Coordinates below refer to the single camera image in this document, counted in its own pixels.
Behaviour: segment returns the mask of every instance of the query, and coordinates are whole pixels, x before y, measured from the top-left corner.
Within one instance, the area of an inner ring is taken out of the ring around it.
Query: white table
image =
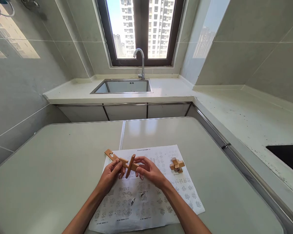
[[[206,210],[199,217],[213,234],[283,233],[275,214],[191,117],[44,127],[0,166],[0,230],[61,233],[98,183],[106,149],[175,144]],[[143,232],[180,233],[182,227]]]

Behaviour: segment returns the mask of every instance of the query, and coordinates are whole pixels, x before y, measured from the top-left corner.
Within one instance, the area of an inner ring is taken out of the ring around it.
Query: chrome faucet
[[[145,73],[144,73],[144,53],[142,51],[142,49],[140,48],[136,48],[136,50],[133,53],[133,57],[136,57],[137,52],[140,52],[142,55],[142,74],[138,74],[138,78],[141,78],[141,80],[145,80]]]

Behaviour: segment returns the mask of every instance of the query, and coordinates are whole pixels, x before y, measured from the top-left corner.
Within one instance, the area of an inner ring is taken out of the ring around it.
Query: hand
[[[98,191],[104,193],[105,196],[113,186],[117,175],[120,173],[119,179],[121,179],[125,174],[125,170],[126,168],[123,167],[122,162],[119,162],[119,159],[115,159],[113,162],[107,165],[96,187]]]
[[[157,166],[148,158],[141,156],[134,159],[135,163],[140,164],[137,168],[137,173],[140,174],[140,178],[143,179],[143,176],[148,178],[156,187],[162,189],[165,183],[168,182],[163,173],[157,168]]]

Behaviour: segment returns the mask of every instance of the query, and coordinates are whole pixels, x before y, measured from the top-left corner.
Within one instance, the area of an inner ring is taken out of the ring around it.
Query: cable
[[[7,2],[8,2],[8,3],[10,4],[10,6],[11,6],[12,13],[11,13],[10,15],[6,15],[6,14],[1,13],[1,10],[0,10],[0,15],[5,16],[5,17],[12,17],[12,16],[15,15],[15,10],[14,10],[14,7],[13,7],[12,3],[11,3],[10,1],[7,1]]]

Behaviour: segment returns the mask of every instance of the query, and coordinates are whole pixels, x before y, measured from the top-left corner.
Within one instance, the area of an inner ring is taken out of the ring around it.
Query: white paper
[[[119,158],[130,160],[133,154],[145,156],[160,169],[185,202],[198,215],[205,211],[187,170],[170,169],[171,159],[183,160],[177,145],[113,151]],[[106,157],[104,168],[112,160]],[[144,177],[141,180],[131,171],[129,177],[117,180],[92,217],[89,229],[101,233],[118,233],[155,228],[179,223],[163,192]]]

